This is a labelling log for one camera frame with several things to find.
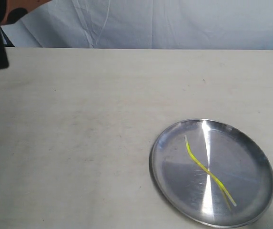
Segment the yellow wire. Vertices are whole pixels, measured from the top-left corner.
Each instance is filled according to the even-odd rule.
[[[188,152],[189,156],[192,158],[192,160],[194,160],[195,163],[197,163],[197,165],[201,167],[201,169],[203,169],[208,175],[210,175],[214,179],[214,181],[217,183],[217,185],[227,195],[228,199],[230,199],[231,203],[236,207],[237,206],[236,202],[234,201],[234,199],[232,198],[230,193],[227,191],[227,189],[225,188],[223,183],[214,174],[212,174],[204,165],[202,165],[200,161],[198,161],[198,159],[192,154],[192,151],[191,151],[189,144],[188,144],[187,136],[185,135],[184,138],[185,138],[187,152]]]

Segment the white fabric backdrop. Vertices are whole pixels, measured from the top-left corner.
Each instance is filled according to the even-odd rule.
[[[16,46],[273,49],[273,1],[53,0],[3,29]]]

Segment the metal plate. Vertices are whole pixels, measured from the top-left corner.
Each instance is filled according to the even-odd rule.
[[[215,181],[188,155],[224,184],[237,203],[228,207]],[[150,167],[158,188],[184,215],[212,227],[234,228],[256,221],[273,198],[273,171],[259,146],[236,128],[206,119],[176,123],[156,140]]]

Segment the silver plate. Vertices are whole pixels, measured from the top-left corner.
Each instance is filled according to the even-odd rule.
[[[229,208],[215,181],[224,184],[237,206]],[[238,129],[206,119],[178,122],[158,137],[150,167],[157,187],[182,214],[205,225],[234,228],[259,219],[273,198],[273,171],[259,146]]]

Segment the white table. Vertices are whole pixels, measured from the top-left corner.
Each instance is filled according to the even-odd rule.
[[[0,229],[207,228],[148,169],[174,122],[250,136],[273,167],[273,51],[8,49],[0,71]],[[273,229],[273,203],[248,229]]]

